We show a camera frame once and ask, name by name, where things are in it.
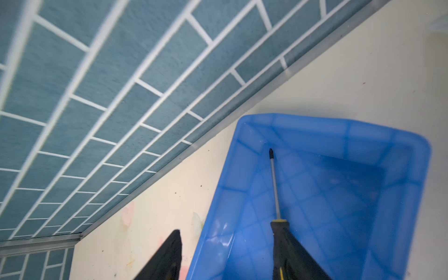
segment white grout line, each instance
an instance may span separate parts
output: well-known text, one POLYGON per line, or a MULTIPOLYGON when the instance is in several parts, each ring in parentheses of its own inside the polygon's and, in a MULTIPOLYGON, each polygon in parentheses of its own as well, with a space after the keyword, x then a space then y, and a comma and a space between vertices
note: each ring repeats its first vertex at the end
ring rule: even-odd
POLYGON ((16 190, 37 190, 37 191, 40 191, 40 192, 44 191, 43 189, 31 189, 31 188, 16 188, 16 190))
POLYGON ((202 121, 202 120, 204 119, 204 118, 202 118, 200 115, 196 114, 196 113, 193 112, 193 111, 188 111, 187 114, 189 114, 190 116, 193 116, 194 118, 196 118, 196 119, 198 119, 198 120, 200 120, 200 121, 202 121))
POLYGON ((85 177, 78 177, 78 176, 70 176, 70 175, 61 175, 61 178, 73 178, 73 179, 85 179, 85 177))
POLYGON ((87 99, 84 99, 84 98, 82 98, 82 97, 80 97, 80 96, 72 95, 71 98, 72 98, 73 100, 76 100, 76 101, 78 101, 78 102, 84 103, 85 105, 89 105, 90 107, 96 108, 96 109, 98 109, 98 110, 101 110, 101 111, 106 111, 106 110, 107 110, 106 107, 103 107, 103 106, 101 106, 101 105, 98 105, 97 103, 94 103, 94 102, 92 102, 92 101, 89 101, 89 100, 87 100, 87 99))
MULTIPOLYGON (((128 131, 128 133, 120 140, 120 142, 118 142, 117 146, 114 147, 117 148, 118 146, 120 146, 139 126, 142 125, 142 123, 153 113, 153 111, 158 108, 162 102, 168 98, 168 96, 196 69, 196 67, 211 53, 211 51, 227 36, 227 34, 229 34, 233 28, 247 15, 247 13, 249 13, 249 11, 251 11, 251 9, 255 6, 255 1, 251 0, 248 4, 246 4, 246 6, 237 14, 236 17, 233 18, 233 20, 228 23, 228 25, 221 31, 221 33, 216 37, 216 39, 213 41, 213 43, 211 45, 209 45, 205 50, 203 50, 203 52, 193 61, 193 63, 182 73, 182 75, 180 75, 177 80, 167 89, 167 91, 165 92, 165 94, 163 95, 163 97, 161 97, 156 103, 153 104, 153 106, 140 118, 140 120, 136 123, 136 125, 130 130, 128 131)), ((185 16, 187 14, 190 13, 190 11, 188 11, 189 9, 185 8, 184 11, 182 12, 182 14, 178 17, 178 19, 175 21, 178 24, 178 27, 182 24, 183 19, 185 18, 185 16)), ((118 171, 118 173, 112 177, 112 179, 110 179, 105 185, 103 185, 98 192, 101 192, 111 181, 113 181, 115 178, 117 178, 128 166, 130 166, 150 145, 152 145, 153 143, 155 143, 163 134, 165 134, 166 131, 168 131, 175 123, 177 123, 177 121, 185 115, 186 110, 184 110, 183 113, 181 113, 180 115, 178 115, 167 127, 165 127, 156 137, 154 137, 151 142, 149 142, 145 148, 143 148, 137 155, 135 155, 120 171, 118 171)), ((106 161, 114 152, 115 150, 112 149, 109 154, 107 154, 104 159, 99 163, 99 165, 106 161)), ((92 172, 89 174, 89 176, 93 175, 93 173, 98 169, 94 168, 94 170, 92 170, 92 172)), ((72 215, 72 217, 70 217, 66 223, 69 222, 69 220, 71 218, 73 218, 75 215, 77 214, 77 212, 75 214, 72 215)))
POLYGON ((0 275, 0 278, 4 278, 4 277, 8 277, 8 276, 13 276, 13 275, 19 275, 21 273, 21 271, 15 271, 15 272, 10 272, 10 273, 5 273, 0 275))
POLYGON ((47 265, 46 268, 53 268, 53 267, 60 267, 60 266, 62 266, 62 264, 58 263, 58 264, 47 265))
POLYGON ((143 88, 146 88, 150 92, 154 93, 157 96, 162 97, 164 94, 160 91, 158 91, 155 87, 145 83, 144 81, 140 80, 139 78, 135 80, 135 83, 138 85, 141 85, 143 88))
POLYGON ((263 20, 264 26, 266 27, 266 30, 267 31, 271 30, 272 24, 271 21, 269 20, 269 16, 267 15, 266 8, 264 7, 262 0, 257 0, 257 8, 261 16, 261 19, 263 20))
POLYGON ((115 167, 120 167, 123 168, 123 165, 118 165, 118 164, 108 164, 108 163, 103 163, 103 165, 108 165, 108 166, 115 166, 115 167))
POLYGON ((64 250, 64 258, 62 259, 62 268, 60 269, 60 274, 59 274, 59 280, 62 280, 62 277, 64 275, 64 269, 65 269, 65 263, 67 262, 68 251, 69 251, 69 249, 65 248, 65 250, 64 250))
POLYGON ((56 25, 52 24, 45 18, 41 17, 40 15, 34 16, 34 21, 41 26, 45 27, 49 31, 53 32, 56 36, 64 39, 65 41, 69 42, 70 44, 74 45, 75 47, 79 48, 80 50, 87 52, 89 51, 89 47, 86 46, 84 43, 73 37, 72 35, 68 34, 67 32, 63 31, 56 25))
POLYGON ((237 72, 236 69, 232 69, 230 70, 230 73, 235 77, 235 79, 238 81, 238 83, 240 83, 240 85, 245 85, 246 82, 243 80, 243 78, 241 78, 240 74, 237 72))
POLYGON ((122 182, 122 181, 112 181, 111 183, 118 183, 118 184, 128 184, 129 182, 122 182))
POLYGON ((95 140, 95 141, 98 141, 98 142, 103 142, 103 143, 106 143, 106 144, 110 144, 110 145, 116 145, 116 143, 115 142, 112 142, 112 141, 108 141, 108 140, 104 140, 104 139, 101 139, 101 138, 98 138, 98 137, 90 137, 90 139, 91 140, 95 140))
MULTIPOLYGON (((115 2, 114 6, 111 9, 111 12, 107 15, 106 19, 101 24, 101 26, 99 28, 99 31, 97 32, 97 34, 95 35, 95 38, 92 41, 92 44, 90 46, 89 51, 86 53, 86 55, 82 59, 80 65, 78 66, 78 69, 76 70, 76 73, 74 74, 72 80, 70 81, 69 85, 65 89, 65 92, 64 92, 63 96, 59 100, 58 105, 56 106, 55 110, 53 111, 53 114, 51 115, 47 126, 42 130, 41 134, 39 135, 39 138, 37 139, 36 143, 34 144, 32 150, 31 150, 31 152, 29 153, 29 155, 27 156, 24 164, 22 165, 22 170, 19 172, 19 174, 17 175, 16 179, 13 182, 12 187, 9 189, 8 193, 6 194, 5 200, 6 200, 7 203, 2 203, 2 205, 0 206, 0 215, 3 212, 3 210, 5 209, 6 205, 9 202, 9 200, 11 199, 11 197, 12 197, 12 195, 14 193, 15 188, 18 187, 18 185, 20 184, 21 180, 23 179, 23 177, 25 176, 26 172, 28 171, 28 168, 31 166, 34 158, 37 155, 37 152, 43 146, 43 144, 45 143, 47 137, 50 135, 53 127, 56 125, 59 117, 62 115, 62 112, 65 109, 65 106, 70 101, 70 96, 76 91, 76 89, 78 88, 78 86, 81 83, 82 79, 84 78, 85 74, 89 70, 91 64, 93 63, 93 61, 95 60, 96 56, 98 55, 101 47, 106 42, 106 39, 108 38, 109 34, 113 30, 113 27, 115 26, 115 23, 120 18, 121 14, 123 13, 124 9, 126 8, 128 2, 129 2, 129 0, 117 0, 115 2)), ((31 18, 30 20, 32 20, 34 14, 35 13, 30 15, 30 18, 31 18)), ((86 141, 84 143, 84 146, 85 146, 85 144, 87 143, 88 140, 89 140, 89 138, 86 137, 86 141)), ((51 181, 50 185, 45 189, 45 192, 39 197, 39 199, 34 203, 32 208, 28 211, 26 216, 19 223, 19 225, 17 226, 17 230, 13 232, 12 236, 14 236, 14 234, 16 234, 17 231, 22 227, 22 225, 25 222, 25 220, 31 215, 31 213, 37 207, 39 202, 41 202, 42 199, 45 197, 45 195, 52 189, 53 185, 59 179, 59 176, 64 174, 64 172, 67 169, 67 167, 72 163, 74 158, 76 158, 76 156, 80 153, 81 149, 84 146, 78 146, 77 150, 75 150, 75 152, 73 152, 75 155, 72 154, 71 158, 68 159, 65 162, 65 164, 62 167, 62 169, 58 172, 56 177, 51 181)))
MULTIPOLYGON (((303 0, 301 3, 296 5, 292 11, 297 11, 300 7, 302 7, 307 0, 303 0)), ((236 97, 241 91, 243 91, 246 87, 248 87, 253 81, 255 81, 257 78, 259 78, 263 73, 265 73, 270 67, 272 67, 276 62, 279 61, 281 57, 283 57, 286 53, 291 51, 291 49, 295 46, 297 46, 304 38, 306 38, 309 34, 314 32, 323 22, 325 22, 329 17, 331 17, 334 13, 336 13, 340 8, 342 8, 346 3, 350 2, 350 0, 344 0, 342 1, 338 6, 336 6, 331 13, 329 13, 325 18, 321 19, 319 22, 317 22, 312 28, 310 28, 307 32, 305 32, 301 37, 299 37, 296 41, 294 41, 288 48, 286 48, 280 55, 278 55, 273 61, 271 61, 268 65, 266 65, 260 72, 258 72, 257 75, 252 77, 245 86, 241 87, 239 90, 237 90, 235 93, 233 93, 229 98, 227 98, 219 107, 215 108, 207 117, 205 117, 201 122, 199 122, 194 128, 192 128, 181 140, 174 143, 170 148, 168 148, 158 159, 154 160, 144 171, 140 172, 136 177, 134 177, 129 184, 123 186, 118 193, 122 192, 124 189, 126 189, 127 186, 132 184, 137 178, 139 178, 144 172, 148 172, 148 169, 151 168, 154 164, 156 164, 161 158, 163 158, 167 153, 169 153, 172 149, 174 149, 180 142, 186 142, 185 138, 188 137, 192 132, 194 132, 198 127, 200 127, 204 122, 206 122, 209 118, 211 118, 215 113, 217 113, 222 107, 224 107, 226 104, 228 104, 234 97, 236 97)), ((289 12, 287 16, 291 17, 293 13, 289 12)), ((276 29, 278 29, 283 23, 285 23, 287 18, 283 18, 275 27, 272 29, 275 32, 276 29)), ((232 69, 235 69, 242 61, 244 61, 262 42, 258 41, 256 45, 254 45, 251 49, 249 49, 237 62, 232 65, 229 70, 227 70, 224 74, 221 75, 218 80, 216 80, 204 93, 202 93, 200 96, 196 98, 195 101, 193 101, 187 109, 190 107, 193 107, 196 103, 198 103, 208 92, 210 92, 216 85, 218 85, 227 75, 231 72, 232 69)), ((116 195, 112 196, 106 203, 109 203, 112 199, 115 198, 116 195)), ((98 212, 102 207, 97 209, 90 217, 92 217, 96 212, 98 212)))
POLYGON ((40 275, 40 280, 43 280, 43 277, 45 276, 45 271, 47 269, 49 255, 50 255, 50 251, 47 251, 47 253, 45 254, 45 261, 43 262, 43 270, 42 270, 42 274, 40 275))
POLYGON ((0 168, 0 171, 20 172, 20 170, 17 170, 17 169, 9 169, 9 168, 0 168))
MULTIPOLYGON (((189 14, 193 9, 196 7, 196 5, 199 3, 199 0, 192 0, 190 1, 183 9, 183 11, 180 13, 180 15, 177 17, 177 19, 171 24, 171 26, 168 28, 168 30, 165 32, 165 34, 162 36, 162 38, 159 40, 159 42, 156 44, 156 46, 151 50, 151 52, 145 57, 143 62, 139 65, 139 67, 135 70, 134 74, 131 76, 131 78, 126 82, 126 84, 123 86, 123 88, 120 90, 120 92, 116 95, 114 100, 111 102, 108 110, 104 112, 103 115, 97 120, 95 125, 90 129, 89 133, 84 137, 84 139, 81 141, 81 143, 78 145, 78 147, 75 149, 73 154, 71 155, 70 159, 65 162, 61 170, 58 172, 56 177, 53 179, 53 181, 50 183, 50 185, 47 187, 46 190, 50 191, 57 179, 59 178, 59 175, 62 175, 68 165, 77 157, 77 155, 81 152, 82 148, 87 144, 90 137, 94 136, 94 134, 100 129, 101 125, 107 120, 109 115, 114 111, 114 109, 118 106, 118 104, 121 102, 121 100, 126 96, 126 94, 129 92, 129 90, 132 88, 132 86, 135 84, 136 80, 140 78, 140 76, 146 71, 146 69, 149 67, 149 65, 154 61, 154 59, 157 57, 157 55, 162 51, 162 49, 165 47, 165 45, 169 42, 171 37, 177 32, 177 30, 182 25, 183 21, 185 20, 185 16, 189 14)), ((90 174, 86 177, 86 179, 81 182, 78 187, 76 187, 76 190, 79 190, 85 182, 101 167, 101 165, 116 151, 120 146, 131 136, 131 134, 140 126, 140 124, 147 119, 147 116, 149 116, 165 99, 167 98, 167 95, 164 95, 163 97, 159 98, 159 100, 151 106, 151 108, 148 110, 148 112, 143 116, 140 121, 132 127, 130 131, 128 131, 123 138, 117 143, 115 147, 110 150, 110 152, 101 160, 100 163, 90 172, 90 174)), ((54 215, 67 203, 67 201, 73 196, 73 193, 70 194, 66 200, 62 203, 62 205, 56 209, 56 211, 50 216, 49 219, 53 218, 54 215)))
POLYGON ((283 68, 283 70, 288 69, 288 65, 286 64, 286 60, 284 59, 283 56, 280 58, 280 64, 281 64, 281 67, 283 68))
POLYGON ((155 131, 155 132, 157 132, 157 133, 160 133, 160 132, 161 132, 161 130, 159 130, 159 129, 155 128, 155 127, 152 127, 152 126, 150 126, 150 125, 147 125, 147 124, 145 124, 145 123, 141 123, 140 126, 142 126, 142 127, 144 127, 144 128, 147 128, 147 129, 149 129, 149 130, 155 131))
POLYGON ((29 122, 29 123, 32 123, 32 124, 35 124, 35 125, 40 125, 40 126, 46 126, 47 125, 46 123, 41 122, 41 121, 36 121, 36 120, 30 119, 30 118, 26 118, 24 116, 11 114, 11 113, 4 112, 4 111, 0 112, 0 116, 7 116, 7 117, 10 117, 10 118, 19 120, 19 121, 26 121, 26 122, 29 122))
POLYGON ((65 158, 68 159, 69 156, 68 155, 60 155, 60 154, 54 154, 54 153, 49 153, 49 152, 44 152, 44 151, 38 151, 38 154, 42 154, 42 155, 52 155, 52 156, 57 156, 59 158, 65 158))
POLYGON ((202 37, 202 39, 207 43, 207 45, 211 45, 213 40, 210 38, 210 36, 207 34, 207 32, 202 28, 201 24, 196 20, 196 18, 189 14, 187 15, 186 19, 190 25, 196 30, 196 32, 199 34, 199 36, 202 37))
POLYGON ((327 3, 326 0, 319 0, 320 17, 324 18, 327 15, 327 3))
POLYGON ((144 151, 143 154, 153 155, 153 156, 160 156, 159 154, 151 153, 148 151, 144 151))
POLYGON ((14 32, 15 35, 9 46, 5 60, 6 71, 2 75, 0 85, 0 110, 3 110, 14 75, 22 60, 26 43, 33 29, 33 17, 40 10, 41 4, 42 0, 26 0, 23 4, 20 18, 17 21, 17 28, 14 32))

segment yellow stripe on handle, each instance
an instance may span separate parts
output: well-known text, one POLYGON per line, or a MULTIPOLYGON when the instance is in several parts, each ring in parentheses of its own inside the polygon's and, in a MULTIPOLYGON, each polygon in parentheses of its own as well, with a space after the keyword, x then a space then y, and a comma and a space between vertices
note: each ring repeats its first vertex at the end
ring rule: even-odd
POLYGON ((283 270, 281 269, 281 267, 280 267, 280 280, 284 280, 284 278, 283 278, 283 270))

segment tiled wall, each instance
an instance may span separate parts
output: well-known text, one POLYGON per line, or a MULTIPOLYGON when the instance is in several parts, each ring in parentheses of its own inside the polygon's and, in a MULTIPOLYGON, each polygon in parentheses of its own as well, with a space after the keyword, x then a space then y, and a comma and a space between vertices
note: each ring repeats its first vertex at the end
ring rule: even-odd
POLYGON ((0 279, 69 280, 73 249, 0 258, 0 279))
POLYGON ((2 0, 0 240, 81 233, 369 1, 2 0))

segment blue plastic bin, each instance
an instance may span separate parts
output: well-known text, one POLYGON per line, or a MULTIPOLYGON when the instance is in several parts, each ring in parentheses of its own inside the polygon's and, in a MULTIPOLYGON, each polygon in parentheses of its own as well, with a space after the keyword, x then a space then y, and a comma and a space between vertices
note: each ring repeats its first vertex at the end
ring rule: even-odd
POLYGON ((272 279, 276 160, 291 232, 335 280, 404 278, 431 153, 414 133, 360 121, 242 117, 187 279, 272 279))

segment screwdriver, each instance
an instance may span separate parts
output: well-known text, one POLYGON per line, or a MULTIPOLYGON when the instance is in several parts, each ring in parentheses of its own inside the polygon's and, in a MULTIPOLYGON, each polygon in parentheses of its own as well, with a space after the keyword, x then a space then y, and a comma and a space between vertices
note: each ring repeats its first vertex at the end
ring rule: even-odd
POLYGON ((274 270, 273 280, 331 280, 306 249, 289 231, 289 222, 281 218, 274 151, 269 149, 274 199, 276 201, 276 219, 271 222, 274 234, 274 270))

